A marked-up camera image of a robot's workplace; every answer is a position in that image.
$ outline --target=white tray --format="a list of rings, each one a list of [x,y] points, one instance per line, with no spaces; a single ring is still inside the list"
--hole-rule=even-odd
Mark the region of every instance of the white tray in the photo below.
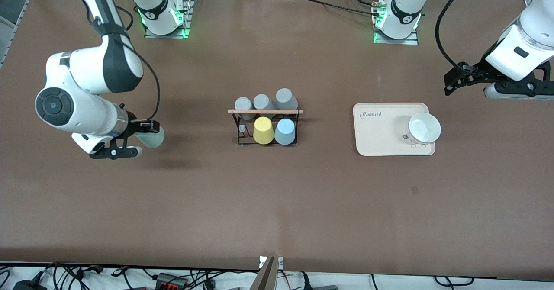
[[[428,113],[423,103],[358,103],[354,105],[356,149],[362,156],[430,156],[435,143],[416,144],[406,125],[417,113]]]

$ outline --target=table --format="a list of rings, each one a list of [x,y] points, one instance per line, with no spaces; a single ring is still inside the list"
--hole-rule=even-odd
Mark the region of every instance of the table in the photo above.
[[[0,71],[0,260],[255,269],[279,255],[290,271],[554,278],[554,107],[486,99],[484,85],[445,97],[445,2],[428,1],[418,46],[374,44],[367,16],[301,0],[203,0],[184,40],[134,26],[166,141],[95,161],[33,103],[49,55],[100,40],[80,0],[32,0]],[[523,8],[457,0],[445,49],[478,61]],[[234,100],[281,87],[305,112],[298,146],[234,144]],[[155,97],[145,71],[105,98],[147,116]],[[356,153],[354,104],[414,101],[443,126],[435,154]]]

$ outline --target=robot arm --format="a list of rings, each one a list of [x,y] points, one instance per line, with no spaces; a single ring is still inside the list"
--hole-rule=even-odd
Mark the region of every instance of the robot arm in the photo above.
[[[113,0],[83,1],[102,43],[48,59],[46,83],[35,101],[36,113],[50,126],[72,132],[73,140],[92,158],[139,156],[141,149],[127,147],[127,138],[135,132],[163,132],[160,125],[154,120],[136,120],[122,105],[100,95],[135,89],[142,78],[141,61]],[[117,146],[116,139],[124,140],[122,147]]]
[[[145,26],[156,35],[169,34],[184,22],[183,0],[134,0]]]
[[[444,76],[445,93],[476,83],[490,98],[554,100],[550,58],[554,57],[554,6],[552,0],[531,0],[502,32],[479,63],[459,63]],[[542,71],[536,78],[534,70]]]
[[[376,27],[393,39],[408,37],[417,27],[427,0],[384,0],[386,11]]]

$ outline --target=floor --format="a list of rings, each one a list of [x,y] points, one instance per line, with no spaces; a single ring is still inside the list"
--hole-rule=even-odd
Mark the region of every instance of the floor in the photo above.
[[[14,267],[10,268],[10,275],[6,280],[6,286],[4,289],[12,289],[16,282],[20,280],[32,280],[33,277],[40,271],[40,267]],[[90,289],[130,289],[125,283],[123,276],[113,277],[110,274],[116,270],[115,268],[104,268],[101,274],[97,275],[93,272],[86,273],[83,282],[89,286]],[[200,273],[198,278],[198,287],[189,288],[190,290],[201,290],[201,281],[204,272],[189,271],[189,270],[146,270],[150,275],[153,274],[171,274],[172,276],[185,276],[192,274],[196,277],[197,273]],[[53,269],[47,271],[47,274],[43,274],[40,280],[40,285],[46,287],[48,290],[54,290]],[[282,278],[281,274],[277,276],[277,286],[275,290],[302,290],[304,288],[304,278],[300,272],[285,272],[287,274],[287,280]],[[371,280],[371,275],[368,274],[329,274],[329,273],[314,273],[307,272],[309,276],[310,284],[313,288],[323,286],[336,286],[338,290],[448,290],[449,287],[442,287],[435,282],[432,276],[395,276],[395,275],[374,275],[375,287]],[[57,269],[56,279],[61,280],[63,276],[63,270]],[[129,280],[129,284],[135,290],[139,289],[155,289],[155,282],[140,269],[130,269],[126,271],[126,277]],[[6,274],[0,277],[3,281],[6,278]],[[190,277],[186,277],[188,282],[191,282]],[[256,278],[256,274],[253,272],[245,272],[243,274],[225,273],[219,277],[214,278],[215,290],[247,290],[252,285],[252,282]],[[450,278],[453,284],[465,284],[470,282],[470,278]],[[443,277],[438,277],[438,281],[445,284],[447,281]],[[75,282],[71,289],[78,290],[81,286],[78,282]],[[476,278],[475,281],[468,286],[458,286],[456,289],[463,290],[554,290],[554,283],[552,282],[535,282],[535,281],[522,281],[522,280],[495,280]]]

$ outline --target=black metal rack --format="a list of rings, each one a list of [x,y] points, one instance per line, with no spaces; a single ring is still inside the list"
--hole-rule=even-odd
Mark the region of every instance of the black metal rack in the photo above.
[[[301,109],[229,109],[228,114],[233,116],[235,124],[237,126],[237,144],[239,145],[259,145],[253,138],[250,128],[253,130],[254,122],[259,117],[259,115],[275,114],[271,119],[271,123],[279,122],[281,119],[289,118],[294,122],[294,140],[291,145],[296,145],[298,143],[298,119],[303,110]],[[244,120],[241,118],[241,114],[256,114],[251,120]],[[245,131],[241,132],[241,126],[244,126]],[[268,145],[279,144],[273,139]]]

